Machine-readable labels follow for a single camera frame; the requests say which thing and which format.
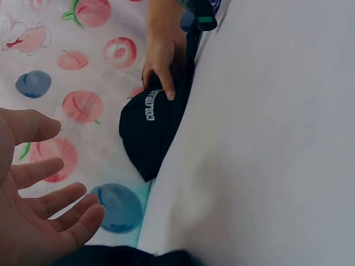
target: child's hand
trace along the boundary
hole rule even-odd
[[[176,0],[148,2],[148,33],[143,86],[146,88],[152,73],[160,79],[167,98],[175,97],[171,75],[179,76],[186,66],[186,34],[180,28],[184,8]]]

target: peach illustration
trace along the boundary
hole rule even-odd
[[[73,20],[79,28],[97,28],[111,16],[108,0],[73,0],[70,10],[62,15],[65,21]]]
[[[75,146],[66,138],[58,136],[47,141],[32,143],[29,156],[30,162],[53,157],[59,157],[64,161],[62,170],[45,179],[49,183],[57,183],[67,179],[78,163],[78,152]]]
[[[112,61],[117,68],[129,68],[137,58],[136,45],[129,38],[117,37],[105,45],[104,58]]]
[[[65,70],[78,70],[87,66],[89,59],[80,51],[64,51],[64,53],[57,58],[57,64],[60,68]]]
[[[33,12],[40,13],[47,10],[51,0],[29,0],[29,6]]]
[[[97,119],[103,110],[104,103],[96,93],[91,91],[74,91],[69,93],[63,101],[65,115],[80,124],[90,122],[101,124]]]

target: hand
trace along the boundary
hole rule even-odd
[[[39,198],[22,198],[18,190],[60,171],[59,158],[11,165],[15,145],[50,139],[60,122],[33,110],[0,108],[0,265],[50,265],[83,246],[98,230],[104,207],[86,195],[57,219],[52,215],[86,193],[80,183]]]
[[[175,97],[174,80],[171,75],[181,77],[186,67],[186,34],[178,27],[148,31],[147,51],[143,69],[143,86],[146,88],[153,73],[160,79],[166,97]]]

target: white sheet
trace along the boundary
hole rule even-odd
[[[139,247],[207,265],[354,265],[355,4],[232,0]]]

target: blue plum illustration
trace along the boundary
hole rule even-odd
[[[143,207],[131,189],[119,184],[104,184],[95,187],[91,194],[98,196],[100,204],[106,208],[102,229],[127,234],[141,224]]]
[[[43,71],[34,70],[20,76],[16,89],[26,97],[40,98],[46,94],[52,84],[52,78]]]

